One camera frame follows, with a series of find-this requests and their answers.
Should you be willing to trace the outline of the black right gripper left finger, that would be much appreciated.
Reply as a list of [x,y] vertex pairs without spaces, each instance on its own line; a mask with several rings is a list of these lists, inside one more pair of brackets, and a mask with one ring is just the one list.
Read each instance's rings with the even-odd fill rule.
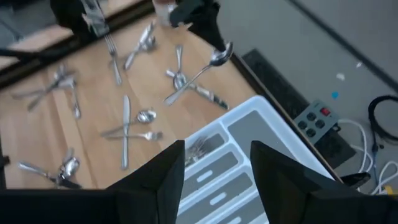
[[176,140],[106,189],[1,191],[1,223],[175,223],[185,172]]

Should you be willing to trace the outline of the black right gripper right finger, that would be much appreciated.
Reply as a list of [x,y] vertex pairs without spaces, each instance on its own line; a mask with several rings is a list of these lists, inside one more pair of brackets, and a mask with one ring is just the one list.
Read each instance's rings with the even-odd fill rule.
[[397,224],[397,196],[366,195],[260,141],[251,166],[270,223]]

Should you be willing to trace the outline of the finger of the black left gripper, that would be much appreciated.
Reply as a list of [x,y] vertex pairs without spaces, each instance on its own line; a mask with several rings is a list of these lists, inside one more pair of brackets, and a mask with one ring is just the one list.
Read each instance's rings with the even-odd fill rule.
[[184,0],[178,1],[177,7],[170,13],[170,23],[172,27],[179,24],[191,24],[188,30],[205,42],[205,16],[207,0]]
[[220,34],[217,24],[217,17],[220,10],[220,4],[214,0],[205,1],[206,16],[205,16],[205,40],[211,44],[217,51],[223,52],[226,50],[224,40]]

